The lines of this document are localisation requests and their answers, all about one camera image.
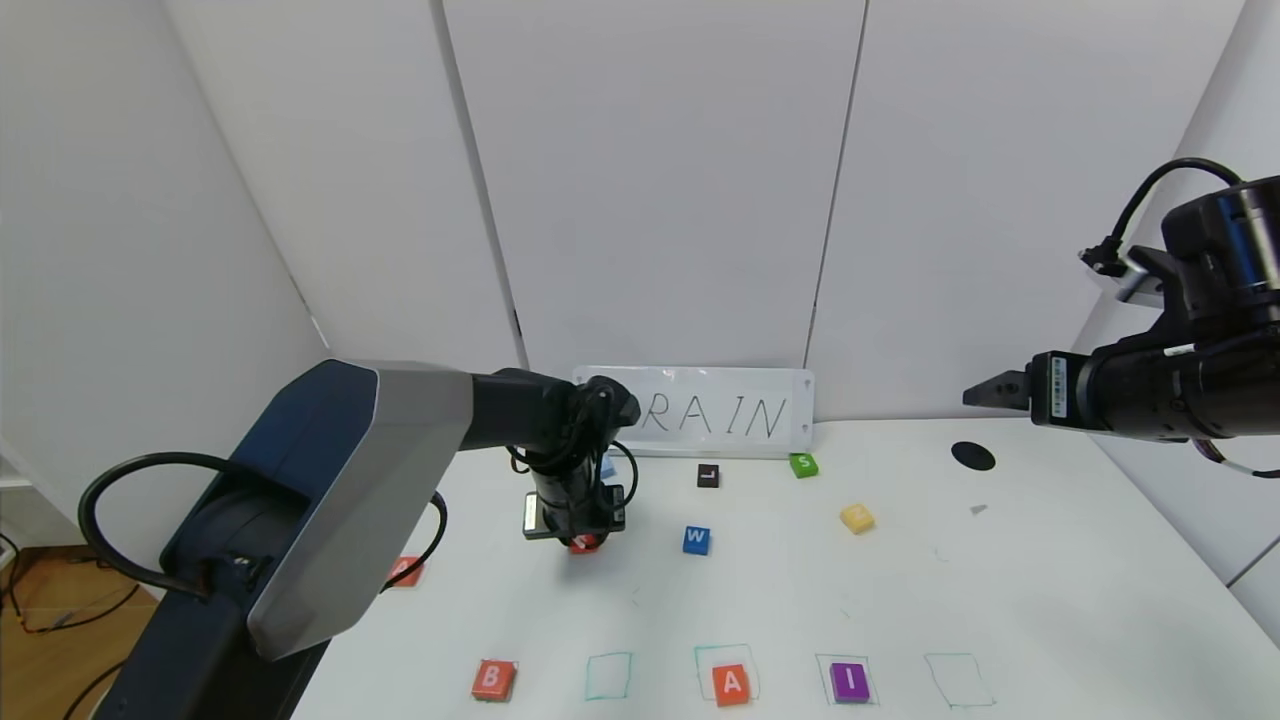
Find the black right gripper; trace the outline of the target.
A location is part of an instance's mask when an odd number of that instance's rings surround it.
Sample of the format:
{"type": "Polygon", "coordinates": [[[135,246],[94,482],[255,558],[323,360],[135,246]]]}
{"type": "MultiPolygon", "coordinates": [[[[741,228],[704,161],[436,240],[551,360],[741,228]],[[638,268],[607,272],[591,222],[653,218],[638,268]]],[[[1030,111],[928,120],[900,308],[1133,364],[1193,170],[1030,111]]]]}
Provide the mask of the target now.
{"type": "Polygon", "coordinates": [[[1039,427],[1143,441],[1185,441],[1169,415],[1169,375],[1129,356],[1050,351],[963,392],[968,407],[1029,413],[1039,427]]]}

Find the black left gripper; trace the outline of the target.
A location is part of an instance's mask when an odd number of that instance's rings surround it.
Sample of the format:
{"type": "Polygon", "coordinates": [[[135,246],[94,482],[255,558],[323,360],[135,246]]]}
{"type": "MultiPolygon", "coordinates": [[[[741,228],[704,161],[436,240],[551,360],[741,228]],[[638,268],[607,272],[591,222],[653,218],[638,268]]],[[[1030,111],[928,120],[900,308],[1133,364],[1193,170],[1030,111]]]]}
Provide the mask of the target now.
{"type": "Polygon", "coordinates": [[[535,491],[524,501],[525,539],[554,539],[567,550],[598,550],[608,536],[626,529],[622,486],[609,486],[589,470],[558,477],[534,473],[532,479],[535,491]]]}

